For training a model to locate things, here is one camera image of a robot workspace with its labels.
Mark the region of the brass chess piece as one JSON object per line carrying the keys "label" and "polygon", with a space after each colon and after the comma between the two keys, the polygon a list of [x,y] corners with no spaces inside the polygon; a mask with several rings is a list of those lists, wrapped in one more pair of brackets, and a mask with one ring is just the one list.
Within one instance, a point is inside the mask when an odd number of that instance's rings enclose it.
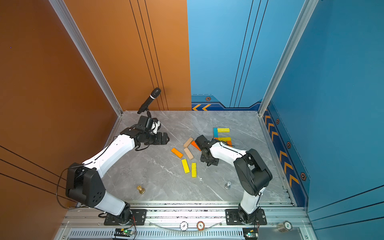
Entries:
{"label": "brass chess piece", "polygon": [[146,191],[142,186],[137,186],[137,190],[139,191],[140,194],[144,194]]}

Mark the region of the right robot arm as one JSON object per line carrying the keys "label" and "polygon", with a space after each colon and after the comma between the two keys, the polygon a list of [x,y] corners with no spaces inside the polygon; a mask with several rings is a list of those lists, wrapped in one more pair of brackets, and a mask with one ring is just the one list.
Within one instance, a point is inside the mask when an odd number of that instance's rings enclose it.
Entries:
{"label": "right robot arm", "polygon": [[235,168],[244,189],[239,204],[239,218],[246,224],[254,220],[260,209],[260,198],[273,179],[272,172],[260,154],[254,149],[235,149],[217,139],[209,141],[203,135],[195,143],[202,152],[201,162],[208,167],[217,166],[219,161],[224,161]]}

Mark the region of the black microphone on stand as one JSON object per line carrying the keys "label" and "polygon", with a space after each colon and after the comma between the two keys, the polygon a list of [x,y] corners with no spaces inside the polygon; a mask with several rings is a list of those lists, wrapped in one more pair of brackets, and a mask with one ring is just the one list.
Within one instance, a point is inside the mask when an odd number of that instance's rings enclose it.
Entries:
{"label": "black microphone on stand", "polygon": [[150,96],[146,99],[146,101],[141,105],[139,108],[137,114],[142,114],[143,112],[147,113],[147,117],[152,119],[152,114],[149,110],[150,104],[161,94],[161,89],[160,88],[155,88]]}

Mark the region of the beige wooden block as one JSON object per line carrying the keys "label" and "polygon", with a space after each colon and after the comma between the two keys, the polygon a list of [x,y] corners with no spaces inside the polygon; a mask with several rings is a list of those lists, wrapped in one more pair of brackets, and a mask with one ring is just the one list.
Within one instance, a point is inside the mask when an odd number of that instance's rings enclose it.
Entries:
{"label": "beige wooden block", "polygon": [[186,153],[187,157],[192,160],[194,159],[194,156],[193,154],[191,153],[191,151],[189,150],[189,148],[184,148],[184,152]]}
{"label": "beige wooden block", "polygon": [[185,143],[184,143],[184,148],[187,148],[192,142],[194,141],[193,138],[189,138]]}

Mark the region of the silver tape roll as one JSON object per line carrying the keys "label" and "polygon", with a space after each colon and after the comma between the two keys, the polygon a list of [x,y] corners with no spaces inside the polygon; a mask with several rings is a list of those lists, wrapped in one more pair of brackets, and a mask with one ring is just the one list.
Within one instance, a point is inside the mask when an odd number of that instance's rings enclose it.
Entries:
{"label": "silver tape roll", "polygon": [[281,233],[289,232],[293,229],[293,225],[289,221],[283,221],[277,224],[277,230]]}

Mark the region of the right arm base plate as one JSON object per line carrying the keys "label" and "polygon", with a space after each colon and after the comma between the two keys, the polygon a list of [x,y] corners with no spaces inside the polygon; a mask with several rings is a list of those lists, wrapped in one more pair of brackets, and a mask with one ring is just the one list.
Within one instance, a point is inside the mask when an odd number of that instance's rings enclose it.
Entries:
{"label": "right arm base plate", "polygon": [[261,208],[257,208],[252,214],[247,214],[242,209],[226,209],[226,223],[229,226],[234,225],[267,225],[267,217]]}

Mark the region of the left green circuit board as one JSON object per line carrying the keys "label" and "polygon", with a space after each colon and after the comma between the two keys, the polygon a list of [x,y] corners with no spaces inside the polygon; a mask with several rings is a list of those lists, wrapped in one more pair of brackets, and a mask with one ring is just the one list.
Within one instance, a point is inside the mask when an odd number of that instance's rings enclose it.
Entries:
{"label": "left green circuit board", "polygon": [[126,239],[133,239],[135,237],[135,231],[131,230],[131,229],[118,229],[116,228],[115,231],[114,231],[114,238],[115,239],[123,239],[123,240],[126,240]]}

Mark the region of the aluminium corner post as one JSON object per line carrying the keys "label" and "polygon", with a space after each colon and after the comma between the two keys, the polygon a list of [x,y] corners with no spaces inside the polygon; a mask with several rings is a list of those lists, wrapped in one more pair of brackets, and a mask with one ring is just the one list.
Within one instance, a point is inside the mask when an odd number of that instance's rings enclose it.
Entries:
{"label": "aluminium corner post", "polygon": [[318,4],[319,0],[306,0],[304,1],[303,7],[299,13],[299,16],[292,29],[290,37],[275,69],[275,72],[271,78],[271,81],[267,87],[263,100],[258,110],[258,114],[262,117],[267,110],[269,103],[286,71],[286,68],[297,48],[298,43],[313,15],[313,12]]}
{"label": "aluminium corner post", "polygon": [[49,0],[55,13],[59,17],[61,23],[65,27],[71,40],[75,44],[78,52],[81,54],[83,60],[93,74],[95,80],[112,106],[113,110],[118,117],[123,115],[123,109],[119,104],[112,88],[110,87],[105,75],[103,74],[99,64],[97,63],[91,49],[89,48],[85,38],[83,37],[79,27],[77,26],[74,18],[72,17],[66,3],[62,0]]}

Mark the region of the long orange block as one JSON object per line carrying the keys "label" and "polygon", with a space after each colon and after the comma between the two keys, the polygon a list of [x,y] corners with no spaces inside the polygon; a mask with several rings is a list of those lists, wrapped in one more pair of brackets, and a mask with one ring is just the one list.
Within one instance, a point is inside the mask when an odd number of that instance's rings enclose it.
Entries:
{"label": "long orange block", "polygon": [[201,151],[195,141],[192,141],[191,145],[194,146],[197,150]]}

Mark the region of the green circuit board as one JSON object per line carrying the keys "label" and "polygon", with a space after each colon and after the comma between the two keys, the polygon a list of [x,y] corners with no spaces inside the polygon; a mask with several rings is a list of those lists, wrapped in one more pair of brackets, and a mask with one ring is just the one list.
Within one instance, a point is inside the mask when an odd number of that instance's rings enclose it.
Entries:
{"label": "green circuit board", "polygon": [[131,230],[131,229],[118,229],[116,228],[115,231],[114,231],[114,238],[115,239],[123,239],[123,240],[126,240],[126,239],[133,239],[135,237],[135,231]]}
{"label": "green circuit board", "polygon": [[243,228],[242,231],[243,231],[243,236],[245,240],[257,240],[259,237],[258,230]]}

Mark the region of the silver chess piece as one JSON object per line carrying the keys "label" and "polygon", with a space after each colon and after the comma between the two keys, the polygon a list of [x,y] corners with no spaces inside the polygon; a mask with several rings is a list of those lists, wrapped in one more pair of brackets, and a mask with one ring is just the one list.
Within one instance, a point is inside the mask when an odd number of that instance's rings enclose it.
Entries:
{"label": "silver chess piece", "polygon": [[232,185],[231,182],[227,182],[227,183],[225,184],[225,189],[226,189],[226,190],[229,190],[229,189],[231,188],[231,185]]}

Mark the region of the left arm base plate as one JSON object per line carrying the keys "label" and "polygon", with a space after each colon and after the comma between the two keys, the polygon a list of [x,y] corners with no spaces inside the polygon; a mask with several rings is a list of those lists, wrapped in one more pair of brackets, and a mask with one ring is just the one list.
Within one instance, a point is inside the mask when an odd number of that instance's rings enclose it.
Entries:
{"label": "left arm base plate", "polygon": [[147,218],[146,209],[123,210],[119,216],[107,213],[104,221],[105,226],[143,226]]}

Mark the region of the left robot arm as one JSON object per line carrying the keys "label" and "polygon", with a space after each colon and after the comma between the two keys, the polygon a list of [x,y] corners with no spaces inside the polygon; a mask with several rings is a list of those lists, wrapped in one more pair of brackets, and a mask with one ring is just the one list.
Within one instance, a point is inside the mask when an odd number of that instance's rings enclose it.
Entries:
{"label": "left robot arm", "polygon": [[90,208],[95,208],[121,219],[130,217],[130,204],[108,193],[102,178],[126,153],[140,151],[140,146],[166,145],[167,133],[153,133],[126,128],[106,148],[81,164],[68,168],[66,196]]}

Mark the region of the yellow block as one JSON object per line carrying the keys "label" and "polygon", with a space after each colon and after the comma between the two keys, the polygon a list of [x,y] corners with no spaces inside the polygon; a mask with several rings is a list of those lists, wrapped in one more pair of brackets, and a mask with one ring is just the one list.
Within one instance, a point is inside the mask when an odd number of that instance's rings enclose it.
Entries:
{"label": "yellow block", "polygon": [[229,133],[230,128],[217,128],[218,133]]}
{"label": "yellow block", "polygon": [[186,159],[182,160],[182,166],[183,166],[183,170],[184,170],[185,174],[190,173],[189,164],[188,164],[188,161]]}
{"label": "yellow block", "polygon": [[191,163],[191,176],[192,178],[196,178],[197,177],[197,163]]}
{"label": "yellow block", "polygon": [[225,137],[225,138],[218,138],[218,140],[228,142],[228,141],[231,141],[232,139],[230,137]]}

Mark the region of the aluminium front rail frame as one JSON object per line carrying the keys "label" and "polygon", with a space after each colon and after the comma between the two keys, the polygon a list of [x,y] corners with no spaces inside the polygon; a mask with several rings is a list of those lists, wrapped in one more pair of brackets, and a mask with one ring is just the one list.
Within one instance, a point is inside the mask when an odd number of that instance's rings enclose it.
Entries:
{"label": "aluminium front rail frame", "polygon": [[67,212],[57,240],[314,240],[303,208],[262,204],[243,224],[233,202],[134,202],[126,224],[95,209]]}

